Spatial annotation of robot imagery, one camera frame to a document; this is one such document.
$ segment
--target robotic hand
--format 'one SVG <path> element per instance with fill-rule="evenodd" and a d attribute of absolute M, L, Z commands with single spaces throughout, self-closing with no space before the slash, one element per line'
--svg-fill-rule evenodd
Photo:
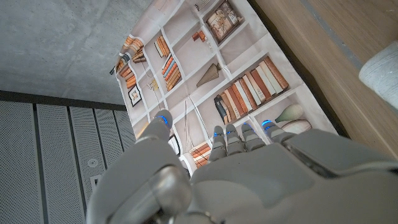
<path fill-rule="evenodd" d="M 242 125 L 215 127 L 209 163 L 191 180 L 167 144 L 160 111 L 103 175 L 87 223 L 397 223 L 398 163 L 319 130 L 296 135 L 271 121 L 266 146 Z"/>

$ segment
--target perforated metal panel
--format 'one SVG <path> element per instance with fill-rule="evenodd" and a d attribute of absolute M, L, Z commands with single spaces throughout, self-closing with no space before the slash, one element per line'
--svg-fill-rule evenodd
<path fill-rule="evenodd" d="M 70 107 L 70 116 L 79 158 L 81 181 L 86 203 L 88 203 L 93 192 L 91 177 L 101 175 L 105 171 L 100 139 L 93 109 Z"/>
<path fill-rule="evenodd" d="M 43 223 L 32 104 L 0 101 L 0 223 Z"/>
<path fill-rule="evenodd" d="M 124 150 L 128 150 L 136 141 L 134 131 L 129 119 L 127 111 L 114 111 L 116 122 L 118 123 L 120 137 L 122 139 L 122 145 Z"/>
<path fill-rule="evenodd" d="M 95 109 L 99 136 L 105 153 L 108 168 L 123 153 L 118 129 L 111 110 Z"/>
<path fill-rule="evenodd" d="M 49 223 L 84 223 L 67 108 L 37 105 Z"/>

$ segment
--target concrete wall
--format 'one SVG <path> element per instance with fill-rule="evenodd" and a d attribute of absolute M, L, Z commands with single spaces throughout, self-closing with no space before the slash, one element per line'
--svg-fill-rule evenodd
<path fill-rule="evenodd" d="M 149 4 L 2 0 L 0 90 L 124 104 L 109 71 Z"/>

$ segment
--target framed picture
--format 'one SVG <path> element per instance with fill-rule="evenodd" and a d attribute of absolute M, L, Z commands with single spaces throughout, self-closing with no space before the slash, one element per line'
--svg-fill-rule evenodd
<path fill-rule="evenodd" d="M 175 134 L 173 134 L 169 138 L 169 145 L 173 148 L 174 152 L 176 155 L 180 155 L 180 144 L 177 141 L 177 137 L 175 137 Z"/>
<path fill-rule="evenodd" d="M 130 100 L 132 106 L 135 106 L 141 100 L 141 93 L 138 90 L 137 85 L 135 85 L 129 92 Z"/>

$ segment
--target wooden panel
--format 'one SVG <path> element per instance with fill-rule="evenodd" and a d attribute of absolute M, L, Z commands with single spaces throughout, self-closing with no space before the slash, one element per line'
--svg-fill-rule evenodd
<path fill-rule="evenodd" d="M 311 13 L 300 1 L 256 2 L 292 52 L 313 74 L 350 137 L 398 158 L 398 139 L 393 132 L 398 129 L 398 116 L 360 82 L 359 70 Z"/>
<path fill-rule="evenodd" d="M 308 2 L 362 63 L 398 38 L 398 0 Z"/>

